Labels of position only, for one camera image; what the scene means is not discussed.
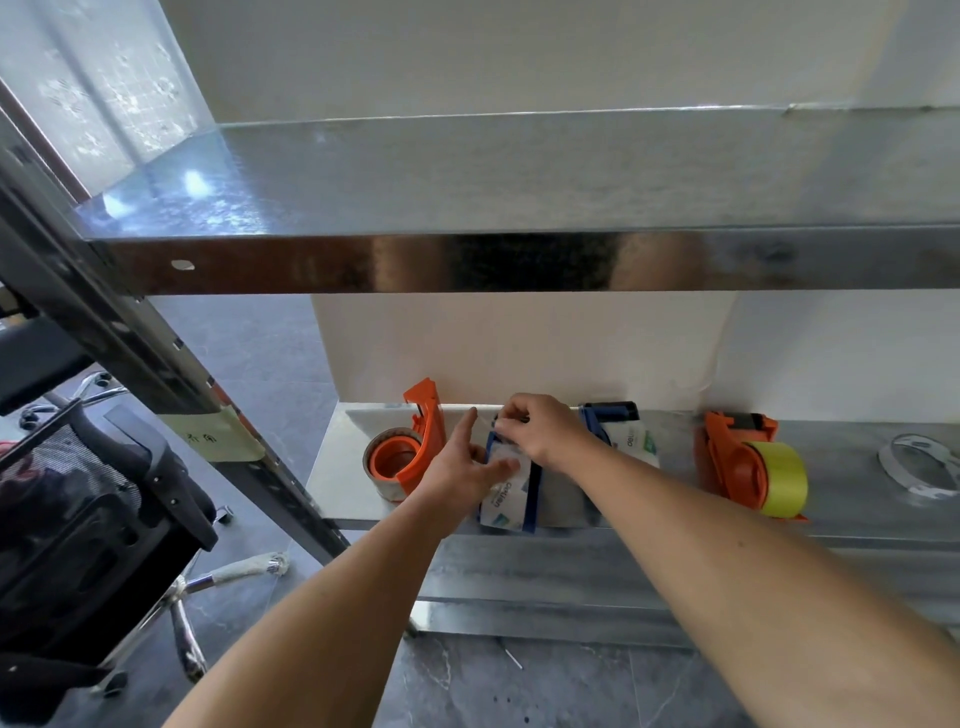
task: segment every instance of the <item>tape roll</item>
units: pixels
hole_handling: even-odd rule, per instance
[[[746,443],[760,454],[767,469],[767,498],[760,513],[776,519],[799,516],[806,504],[804,461],[785,443]]]
[[[925,452],[943,465],[950,479],[953,480],[954,489],[938,488],[913,475],[897,459],[897,456],[894,454],[894,445]],[[884,446],[880,452],[877,453],[877,457],[879,457],[880,466],[882,466],[883,470],[915,496],[943,500],[954,497],[957,493],[960,493],[960,458],[957,458],[957,456],[950,451],[950,448],[943,443],[938,443],[936,440],[924,437],[923,435],[900,435],[895,437],[888,445]]]
[[[396,474],[410,464],[422,444],[420,435],[409,427],[392,427],[367,444],[363,451],[364,473],[385,499],[400,503],[407,497]]]

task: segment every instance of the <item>yellow tape roll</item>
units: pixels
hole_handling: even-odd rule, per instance
[[[767,499],[760,512],[777,519],[792,519],[806,503],[806,468],[797,451],[785,443],[747,443],[760,453],[767,468]]]

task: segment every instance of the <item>orange tape core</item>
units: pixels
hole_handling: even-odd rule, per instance
[[[370,472],[381,480],[394,480],[396,474],[410,465],[420,443],[412,437],[392,437],[384,440],[373,450],[370,456]]]

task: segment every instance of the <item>tape dispenser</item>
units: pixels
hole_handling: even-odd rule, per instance
[[[403,393],[415,404],[413,426],[393,427],[370,440],[363,454],[367,477],[385,499],[399,503],[414,492],[433,458],[446,445],[437,384],[424,379]]]
[[[776,519],[806,521],[804,461],[774,442],[776,420],[759,414],[707,412],[694,455],[705,490]]]

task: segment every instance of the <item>floor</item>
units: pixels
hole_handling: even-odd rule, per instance
[[[154,303],[305,481],[337,401],[306,297],[190,297]],[[135,400],[132,404],[150,414]],[[164,431],[194,478],[218,505],[229,505],[236,514],[233,524],[221,528],[216,547],[201,555],[194,573],[268,550],[288,550],[292,559],[291,570],[282,577],[257,577],[190,597],[187,612],[213,662],[319,565],[183,441]],[[506,645],[523,670],[493,639],[424,636],[402,641],[374,725],[753,725],[717,673],[695,653],[524,640]],[[122,695],[104,699],[73,691],[50,725],[154,728],[190,687],[174,653],[168,620],[155,626],[128,670],[130,683]]]

